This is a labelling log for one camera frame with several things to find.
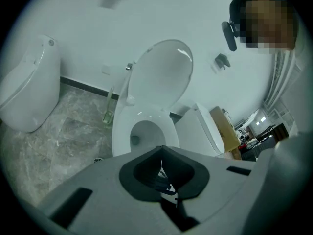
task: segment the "toilet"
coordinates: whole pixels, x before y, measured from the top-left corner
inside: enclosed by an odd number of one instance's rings
[[[216,157],[225,152],[219,130],[210,114],[196,103],[175,124],[181,149]]]
[[[16,131],[38,129],[59,100],[60,54],[54,39],[39,35],[21,62],[0,82],[0,118]]]
[[[128,73],[116,105],[113,156],[157,145],[179,147],[170,109],[192,72],[192,53],[182,41],[165,40],[145,51]]]

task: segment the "toilet lid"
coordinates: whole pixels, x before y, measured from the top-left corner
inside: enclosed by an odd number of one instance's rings
[[[23,88],[36,67],[32,62],[23,61],[5,76],[0,82],[0,108]]]
[[[136,102],[173,106],[191,79],[193,58],[189,47],[179,40],[165,40],[149,48],[133,65],[128,96]]]

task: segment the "marble floor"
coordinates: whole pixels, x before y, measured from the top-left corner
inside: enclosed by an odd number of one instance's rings
[[[116,100],[110,104],[114,111]],[[33,133],[0,126],[0,161],[13,191],[33,205],[97,157],[112,157],[107,98],[61,84],[60,100]]]

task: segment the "white wall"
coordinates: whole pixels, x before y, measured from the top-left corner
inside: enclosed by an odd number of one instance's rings
[[[119,93],[125,65],[151,45],[179,39],[191,48],[194,73],[183,97],[172,109],[182,114],[194,101],[208,109],[228,110],[233,122],[258,109],[268,88],[272,56],[259,55],[243,44],[229,55],[231,67],[217,70],[219,53],[229,54],[221,30],[229,20],[232,0],[33,0],[16,22],[3,52],[1,71],[20,61],[29,39],[55,38],[62,56],[62,76]],[[111,75],[103,64],[114,66]]]
[[[313,130],[313,61],[281,97],[299,132]]]

